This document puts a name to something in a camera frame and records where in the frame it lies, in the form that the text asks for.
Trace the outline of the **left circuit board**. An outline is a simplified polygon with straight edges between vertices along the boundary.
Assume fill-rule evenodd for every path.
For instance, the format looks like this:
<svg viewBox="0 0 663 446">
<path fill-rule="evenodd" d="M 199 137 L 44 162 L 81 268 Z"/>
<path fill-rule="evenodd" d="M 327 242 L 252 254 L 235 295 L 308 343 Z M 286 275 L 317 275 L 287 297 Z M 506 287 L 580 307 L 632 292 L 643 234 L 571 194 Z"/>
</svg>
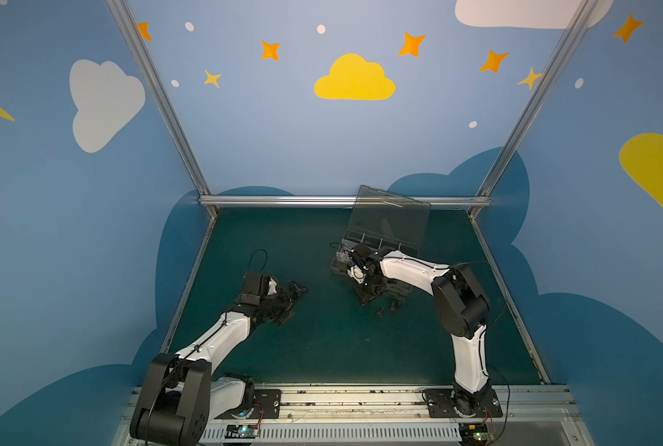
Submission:
<svg viewBox="0 0 663 446">
<path fill-rule="evenodd" d="M 227 425 L 225 440 L 255 440 L 260 433 L 257 425 Z"/>
</svg>

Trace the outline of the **rear aluminium frame bar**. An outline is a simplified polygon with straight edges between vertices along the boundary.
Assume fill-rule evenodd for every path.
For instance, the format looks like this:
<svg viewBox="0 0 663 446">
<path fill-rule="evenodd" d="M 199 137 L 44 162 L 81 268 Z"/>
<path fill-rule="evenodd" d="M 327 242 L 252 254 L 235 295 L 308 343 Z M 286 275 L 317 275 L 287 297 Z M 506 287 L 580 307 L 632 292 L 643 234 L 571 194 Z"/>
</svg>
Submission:
<svg viewBox="0 0 663 446">
<path fill-rule="evenodd" d="M 489 197 L 401 197 L 443 208 L 488 207 Z M 357 202 L 353 196 L 270 196 L 270 195 L 201 195 L 202 206 L 329 207 L 348 208 Z"/>
</svg>

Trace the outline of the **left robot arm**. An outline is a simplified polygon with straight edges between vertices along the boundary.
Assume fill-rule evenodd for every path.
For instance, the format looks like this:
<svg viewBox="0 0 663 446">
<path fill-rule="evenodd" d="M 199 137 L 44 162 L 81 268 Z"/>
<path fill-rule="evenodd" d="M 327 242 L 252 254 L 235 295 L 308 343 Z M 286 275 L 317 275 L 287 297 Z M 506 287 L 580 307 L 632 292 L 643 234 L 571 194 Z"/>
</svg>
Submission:
<svg viewBox="0 0 663 446">
<path fill-rule="evenodd" d="M 251 377 L 228 374 L 214 380 L 213 374 L 259 325 L 287 323 L 307 293 L 294 281 L 283 286 L 266 273 L 247 275 L 238 297 L 209 329 L 183 349 L 152 360 L 130 422 L 130 436 L 145 443 L 197 445 L 211 418 L 263 416 L 265 407 L 255 400 Z"/>
</svg>

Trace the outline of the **clear plastic organizer box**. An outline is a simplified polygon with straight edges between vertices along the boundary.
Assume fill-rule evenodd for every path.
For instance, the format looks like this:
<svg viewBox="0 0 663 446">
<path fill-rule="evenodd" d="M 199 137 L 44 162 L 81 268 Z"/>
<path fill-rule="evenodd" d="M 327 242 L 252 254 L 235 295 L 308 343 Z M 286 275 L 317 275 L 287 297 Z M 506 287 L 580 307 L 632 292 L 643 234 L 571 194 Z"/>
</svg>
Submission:
<svg viewBox="0 0 663 446">
<path fill-rule="evenodd" d="M 331 262 L 331 271 L 345 275 L 351 265 L 348 252 L 358 243 L 372 250 L 389 248 L 418 256 L 431 212 L 431 204 L 370 186 L 359 188 L 346 231 Z"/>
</svg>

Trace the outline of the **aluminium frame post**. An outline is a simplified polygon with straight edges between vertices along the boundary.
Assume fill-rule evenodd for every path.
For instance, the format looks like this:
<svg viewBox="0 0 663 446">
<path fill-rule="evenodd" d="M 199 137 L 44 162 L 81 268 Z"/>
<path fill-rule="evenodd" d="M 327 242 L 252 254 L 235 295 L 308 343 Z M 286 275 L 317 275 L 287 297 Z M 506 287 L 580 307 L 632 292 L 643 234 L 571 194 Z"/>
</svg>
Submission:
<svg viewBox="0 0 663 446">
<path fill-rule="evenodd" d="M 216 219 L 218 214 L 217 207 L 210 204 L 203 204 L 201 201 L 203 197 L 210 195 L 210 188 L 204 178 L 203 171 L 190 145 L 190 141 L 175 113 L 173 104 L 165 90 L 164 82 L 155 67 L 151 54 L 149 54 L 145 39 L 138 29 L 138 23 L 135 21 L 134 14 L 128 2 L 123 0 L 108 0 L 107 4 L 136 61 L 136 65 L 143 75 L 149 92 L 162 115 L 162 120 L 188 170 L 188 174 L 190 174 L 199 193 L 201 206 L 207 210 L 212 219 Z"/>
<path fill-rule="evenodd" d="M 539 80 L 539 84 L 532 89 L 532 93 L 522 109 L 517 122 L 515 122 L 508 139 L 502 145 L 489 173 L 481 183 L 476 193 L 476 200 L 487 202 L 487 206 L 489 206 L 491 193 L 496 188 L 523 139 L 528 134 L 545 100 L 550 96 L 554 85 L 578 48 L 580 41 L 582 41 L 582 37 L 584 37 L 590 28 L 591 18 L 595 10 L 598 9 L 599 4 L 598 0 L 580 1 L 547 65 L 544 67 L 543 76 Z"/>
</svg>

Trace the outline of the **left aluminium frame post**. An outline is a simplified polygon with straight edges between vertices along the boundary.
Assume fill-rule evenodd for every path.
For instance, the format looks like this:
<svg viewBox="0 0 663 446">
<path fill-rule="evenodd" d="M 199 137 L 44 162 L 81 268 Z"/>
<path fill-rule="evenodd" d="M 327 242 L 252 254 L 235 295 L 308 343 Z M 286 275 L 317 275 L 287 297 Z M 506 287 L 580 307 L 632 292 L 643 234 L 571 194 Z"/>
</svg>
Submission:
<svg viewBox="0 0 663 446">
<path fill-rule="evenodd" d="M 138 29 L 138 23 L 135 21 L 134 14 L 128 2 L 123 0 L 108 0 L 107 4 L 136 61 L 136 65 L 143 75 L 149 92 L 162 115 L 162 120 L 188 170 L 188 174 L 190 174 L 199 193 L 201 206 L 207 210 L 212 219 L 216 219 L 218 214 L 217 207 L 210 204 L 203 204 L 201 201 L 203 197 L 210 195 L 210 188 L 204 178 L 203 171 L 190 145 L 190 141 L 175 113 L 173 104 L 165 90 L 164 82 L 155 67 L 151 54 L 149 54 L 145 39 Z"/>
</svg>

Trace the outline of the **right circuit board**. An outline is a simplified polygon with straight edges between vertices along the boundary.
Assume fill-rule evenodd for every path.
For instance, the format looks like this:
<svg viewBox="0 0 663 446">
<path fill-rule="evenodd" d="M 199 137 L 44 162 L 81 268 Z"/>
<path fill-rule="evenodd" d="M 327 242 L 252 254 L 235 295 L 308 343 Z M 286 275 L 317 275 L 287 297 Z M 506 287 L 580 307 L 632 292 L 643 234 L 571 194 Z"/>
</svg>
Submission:
<svg viewBox="0 0 663 446">
<path fill-rule="evenodd" d="M 459 425 L 461 446 L 488 446 L 495 438 L 488 428 L 481 425 Z"/>
</svg>

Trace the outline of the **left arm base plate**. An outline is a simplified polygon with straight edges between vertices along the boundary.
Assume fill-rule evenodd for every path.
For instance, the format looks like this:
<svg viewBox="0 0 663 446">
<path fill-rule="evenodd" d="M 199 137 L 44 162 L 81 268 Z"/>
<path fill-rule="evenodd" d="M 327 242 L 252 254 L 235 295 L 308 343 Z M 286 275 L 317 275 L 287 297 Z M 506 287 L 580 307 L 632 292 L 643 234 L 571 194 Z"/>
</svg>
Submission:
<svg viewBox="0 0 663 446">
<path fill-rule="evenodd" d="M 250 403 L 242 403 L 241 407 L 228 410 L 217 419 L 223 420 L 263 420 L 278 419 L 281 412 L 281 390 L 278 388 L 263 388 L 255 390 Z"/>
</svg>

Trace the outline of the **right aluminium frame post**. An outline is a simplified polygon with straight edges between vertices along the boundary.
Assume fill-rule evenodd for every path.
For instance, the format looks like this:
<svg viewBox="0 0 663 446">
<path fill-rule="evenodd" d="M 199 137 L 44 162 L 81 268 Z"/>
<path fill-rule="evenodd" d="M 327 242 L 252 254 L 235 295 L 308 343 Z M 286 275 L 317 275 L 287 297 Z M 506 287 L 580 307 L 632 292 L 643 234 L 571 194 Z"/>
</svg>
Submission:
<svg viewBox="0 0 663 446">
<path fill-rule="evenodd" d="M 517 122 L 515 122 L 508 139 L 502 145 L 489 173 L 481 183 L 476 193 L 476 200 L 487 202 L 487 206 L 489 206 L 491 193 L 496 188 L 523 139 L 528 134 L 545 100 L 550 96 L 554 85 L 578 48 L 580 41 L 582 41 L 582 37 L 584 37 L 590 28 L 591 18 L 595 10 L 598 9 L 599 4 L 598 0 L 580 1 L 547 65 L 544 67 L 543 76 L 539 80 L 539 84 L 532 89 L 532 93 L 522 109 Z"/>
</svg>

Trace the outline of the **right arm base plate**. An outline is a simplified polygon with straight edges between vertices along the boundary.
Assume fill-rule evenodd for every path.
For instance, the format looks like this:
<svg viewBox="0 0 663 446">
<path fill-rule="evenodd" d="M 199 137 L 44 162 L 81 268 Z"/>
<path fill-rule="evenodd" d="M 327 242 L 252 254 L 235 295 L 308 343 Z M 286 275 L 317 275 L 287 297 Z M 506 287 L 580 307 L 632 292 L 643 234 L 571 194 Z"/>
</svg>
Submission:
<svg viewBox="0 0 663 446">
<path fill-rule="evenodd" d="M 423 401 L 431 418 L 503 417 L 501 402 L 494 390 L 468 393 L 455 388 L 426 388 Z"/>
</svg>

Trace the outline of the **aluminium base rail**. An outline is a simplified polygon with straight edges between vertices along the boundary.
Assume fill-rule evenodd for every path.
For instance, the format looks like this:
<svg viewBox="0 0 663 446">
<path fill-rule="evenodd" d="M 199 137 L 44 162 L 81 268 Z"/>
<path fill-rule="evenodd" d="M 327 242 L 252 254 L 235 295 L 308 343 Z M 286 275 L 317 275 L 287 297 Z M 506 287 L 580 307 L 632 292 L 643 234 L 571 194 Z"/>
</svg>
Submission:
<svg viewBox="0 0 663 446">
<path fill-rule="evenodd" d="M 262 384 L 281 390 L 278 419 L 211 418 L 197 445 L 460 445 L 459 425 L 481 425 L 491 445 L 592 445 L 565 386 L 498 386 L 503 417 L 431 418 L 423 401 L 436 385 Z M 225 440 L 227 425 L 257 425 L 255 440 Z"/>
</svg>

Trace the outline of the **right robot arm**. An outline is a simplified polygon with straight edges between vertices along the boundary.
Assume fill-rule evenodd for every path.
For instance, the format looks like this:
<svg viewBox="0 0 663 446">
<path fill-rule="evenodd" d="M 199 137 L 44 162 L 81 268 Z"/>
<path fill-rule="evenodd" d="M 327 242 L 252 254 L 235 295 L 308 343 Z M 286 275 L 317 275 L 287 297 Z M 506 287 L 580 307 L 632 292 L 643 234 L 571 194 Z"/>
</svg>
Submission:
<svg viewBox="0 0 663 446">
<path fill-rule="evenodd" d="M 484 416 L 496 397 L 485 347 L 491 303 L 471 269 L 432 263 L 389 247 L 375 250 L 365 243 L 347 248 L 345 255 L 346 274 L 364 303 L 399 282 L 433 297 L 441 325 L 452 337 L 453 409 L 458 416 Z"/>
</svg>

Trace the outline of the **circuit board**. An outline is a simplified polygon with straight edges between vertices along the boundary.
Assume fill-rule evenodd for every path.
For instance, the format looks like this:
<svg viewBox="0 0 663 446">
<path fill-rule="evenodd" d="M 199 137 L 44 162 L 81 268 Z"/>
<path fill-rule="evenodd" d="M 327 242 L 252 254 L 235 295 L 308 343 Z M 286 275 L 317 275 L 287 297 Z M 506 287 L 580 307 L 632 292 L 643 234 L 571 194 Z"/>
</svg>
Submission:
<svg viewBox="0 0 663 446">
<path fill-rule="evenodd" d="M 227 425 L 225 440 L 255 440 L 260 433 L 257 425 Z"/>
<path fill-rule="evenodd" d="M 488 446 L 495 438 L 488 428 L 481 425 L 459 425 L 461 446 Z"/>
</svg>

